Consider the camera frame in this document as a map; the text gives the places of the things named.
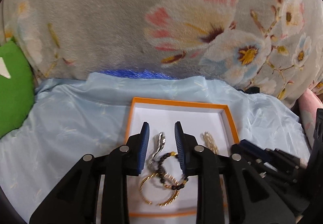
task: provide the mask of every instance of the gold chain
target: gold chain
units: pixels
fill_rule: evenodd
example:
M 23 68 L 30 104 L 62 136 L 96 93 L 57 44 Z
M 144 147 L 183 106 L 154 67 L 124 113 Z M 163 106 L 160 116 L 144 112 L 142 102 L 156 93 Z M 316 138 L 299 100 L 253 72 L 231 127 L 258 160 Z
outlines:
M 219 149 L 215 144 L 214 138 L 212 137 L 210 132 L 204 132 L 204 134 L 201 134 L 202 138 L 205 142 L 205 146 L 211 150 L 214 154 L 219 154 Z

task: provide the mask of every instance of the green cushion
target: green cushion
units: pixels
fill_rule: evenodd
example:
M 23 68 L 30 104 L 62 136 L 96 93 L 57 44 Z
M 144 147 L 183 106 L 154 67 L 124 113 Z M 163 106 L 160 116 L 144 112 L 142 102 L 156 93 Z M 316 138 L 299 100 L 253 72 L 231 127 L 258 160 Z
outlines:
M 1 57 L 11 78 L 0 75 L 0 138 L 22 125 L 34 103 L 33 75 L 21 49 L 9 41 Z

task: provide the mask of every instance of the metal screw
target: metal screw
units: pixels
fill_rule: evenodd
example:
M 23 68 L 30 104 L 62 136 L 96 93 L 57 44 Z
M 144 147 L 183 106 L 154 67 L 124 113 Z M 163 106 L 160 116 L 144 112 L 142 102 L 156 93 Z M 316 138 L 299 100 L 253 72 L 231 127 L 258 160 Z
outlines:
M 127 152 L 127 151 L 129 151 L 129 147 L 126 146 L 126 145 L 121 146 L 119 149 L 120 149 L 121 152 Z
M 197 145 L 197 146 L 194 147 L 194 150 L 197 151 L 197 152 L 202 152 L 202 151 L 204 151 L 204 147 L 201 146 L 201 145 Z
M 90 155 L 90 154 L 86 154 L 86 155 L 84 155 L 84 156 L 83 156 L 83 160 L 84 160 L 84 161 L 90 161 L 90 160 L 92 160 L 92 155 Z
M 235 154 L 232 155 L 232 159 L 235 160 L 235 161 L 239 161 L 239 160 L 241 160 L 241 156 L 239 154 L 235 153 Z

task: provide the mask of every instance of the gold bracelet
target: gold bracelet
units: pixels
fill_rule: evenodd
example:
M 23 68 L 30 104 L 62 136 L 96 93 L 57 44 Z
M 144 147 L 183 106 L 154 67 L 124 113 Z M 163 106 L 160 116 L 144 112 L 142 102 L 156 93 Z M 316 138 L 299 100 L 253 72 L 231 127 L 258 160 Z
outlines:
M 146 204 L 148 204 L 148 205 L 152 205 L 153 204 L 153 202 L 152 201 L 150 201 L 150 200 L 148 200 L 148 199 L 146 199 L 145 198 L 145 196 L 143 195 L 143 184 L 147 181 L 147 180 L 149 180 L 150 178 L 153 178 L 153 177 L 157 177 L 158 176 L 158 173 L 154 173 L 154 174 L 152 174 L 151 176 L 147 176 L 147 177 L 145 177 L 144 179 L 143 179 L 143 181 L 141 182 L 141 184 L 140 184 L 140 189 L 139 189 L 139 191 L 140 191 L 140 195 L 141 195 L 141 197 L 142 197 L 142 199 L 143 199 L 143 201 L 146 203 Z M 174 178 L 174 177 L 172 177 L 171 175 L 169 175 L 169 174 L 165 174 L 165 177 L 167 177 L 171 182 L 173 182 L 173 184 L 174 185 L 178 185 L 178 182 L 177 182 L 177 180 Z M 179 190 L 174 190 L 174 193 L 173 193 L 173 195 L 168 199 L 168 200 L 166 200 L 166 201 L 164 201 L 164 202 L 161 202 L 161 203 L 156 203 L 156 205 L 157 206 L 160 206 L 160 207 L 162 207 L 162 206 L 167 206 L 167 205 L 169 205 L 169 204 L 171 204 L 177 197 L 178 197 L 178 194 L 179 194 L 180 192 L 179 192 Z

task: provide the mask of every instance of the light blue fabric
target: light blue fabric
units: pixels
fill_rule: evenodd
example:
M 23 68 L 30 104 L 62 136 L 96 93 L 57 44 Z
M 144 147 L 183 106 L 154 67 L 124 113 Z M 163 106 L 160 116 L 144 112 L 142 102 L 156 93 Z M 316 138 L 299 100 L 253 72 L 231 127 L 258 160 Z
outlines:
M 298 117 L 272 96 L 247 95 L 200 76 L 50 79 L 37 90 L 23 126 L 0 140 L 0 185 L 24 220 L 84 154 L 102 156 L 123 143 L 133 97 L 227 104 L 240 139 L 309 158 Z

